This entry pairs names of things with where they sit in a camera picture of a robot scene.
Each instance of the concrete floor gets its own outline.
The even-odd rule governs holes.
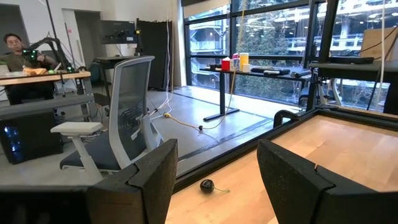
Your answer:
[[[214,90],[207,90],[192,86],[175,90],[170,101],[171,115],[185,123],[204,127],[216,126],[222,118],[203,122],[205,116],[219,113],[218,96]],[[153,111],[165,100],[165,92],[149,91],[147,106]],[[178,139],[178,174],[199,166],[201,163],[214,158],[232,148],[270,130],[272,117],[279,110],[297,112],[298,108],[263,100],[256,100],[243,96],[233,96],[231,107],[241,109],[240,112],[227,115],[224,121],[215,129],[199,132],[196,129],[182,126],[175,121],[163,117],[153,120],[155,126],[165,140]],[[62,108],[67,117],[79,115],[79,106]],[[168,111],[165,106],[153,117]],[[108,119],[99,111],[97,118],[107,126]],[[76,169],[60,170],[59,162],[75,150],[69,143],[64,147],[64,153],[47,156],[40,159],[23,162],[18,165],[8,163],[4,155],[0,155],[0,185],[90,185],[84,171]],[[195,158],[187,163],[187,158]]]

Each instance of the computer tower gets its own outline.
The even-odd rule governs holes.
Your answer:
[[[0,120],[0,142],[11,164],[63,152],[52,110]]]

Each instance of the office chair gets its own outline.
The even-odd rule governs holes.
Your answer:
[[[51,129],[72,138],[77,148],[61,161],[61,169],[84,168],[93,180],[99,181],[100,171],[117,172],[163,143],[146,106],[150,64],[154,58],[132,58],[115,66],[109,131],[84,146],[80,136],[99,131],[101,123],[66,122]]]

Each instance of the floor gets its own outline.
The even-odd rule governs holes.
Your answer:
[[[195,126],[216,126],[222,118],[203,122],[205,116],[219,113],[219,93],[198,87],[186,86],[174,91],[169,103],[172,111],[170,114],[178,120],[191,123]],[[164,91],[149,91],[147,106],[150,111],[161,105],[165,100]],[[214,129],[199,132],[196,129],[182,126],[171,119],[160,115],[169,110],[164,107],[152,117],[155,126],[164,139],[178,139],[178,174],[199,166],[225,151],[228,151],[248,140],[272,129],[272,118],[279,110],[297,112],[294,106],[271,103],[243,96],[233,96],[231,107],[241,109],[240,112],[230,114]],[[68,117],[77,117],[80,113],[79,106],[62,108]],[[108,119],[103,110],[99,110],[96,119],[103,121],[107,126]],[[59,162],[75,150],[74,145],[67,144],[64,153],[47,156],[18,165],[10,165],[4,155],[0,155],[0,185],[90,185],[84,171],[76,169],[60,170]],[[194,157],[194,162],[186,163],[187,158]]]
[[[398,191],[396,132],[316,116],[273,142],[371,189]],[[205,195],[200,180],[172,196],[166,223],[278,224],[256,151],[204,179],[230,193]]]

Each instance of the metal stand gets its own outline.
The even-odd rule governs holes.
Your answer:
[[[225,111],[225,73],[220,72],[220,113],[203,118],[203,121],[211,121],[212,119],[224,116],[225,113],[228,115],[238,111],[239,109],[230,109],[228,112]]]

